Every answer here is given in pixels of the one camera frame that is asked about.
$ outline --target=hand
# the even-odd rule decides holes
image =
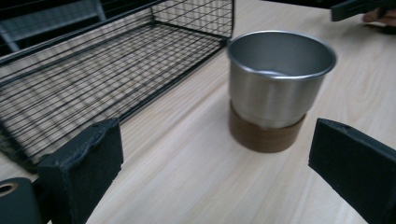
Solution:
[[[396,27],[396,9],[389,10],[387,12],[387,14],[381,19],[378,18],[378,10],[379,9],[376,9],[376,10],[371,11],[371,12],[367,12],[366,14],[363,15],[362,20],[364,22],[379,21],[379,22],[382,22],[382,23],[384,23],[386,25],[395,26]]]

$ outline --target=wooden table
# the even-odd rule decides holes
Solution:
[[[396,36],[330,22],[324,9],[236,1],[234,37],[288,30],[323,39],[338,62],[292,147],[261,154],[227,126],[226,51],[121,126],[124,164],[88,223],[365,223],[308,166],[317,118],[396,148]],[[26,174],[0,157],[0,179]]]

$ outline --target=metal cup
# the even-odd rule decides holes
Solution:
[[[324,75],[336,63],[323,41],[283,31],[239,36],[229,45],[228,56],[232,112],[266,132],[299,127],[295,124],[302,122]]]

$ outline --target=wire basket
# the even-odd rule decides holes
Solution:
[[[82,2],[88,8],[96,1]],[[33,22],[0,22],[5,45],[19,50],[0,60],[0,150],[27,171],[90,124],[131,117],[232,36],[233,1],[130,2],[114,8],[96,2],[102,10],[94,24],[23,50],[10,37],[45,34],[53,21],[88,9],[53,7],[59,10]]]

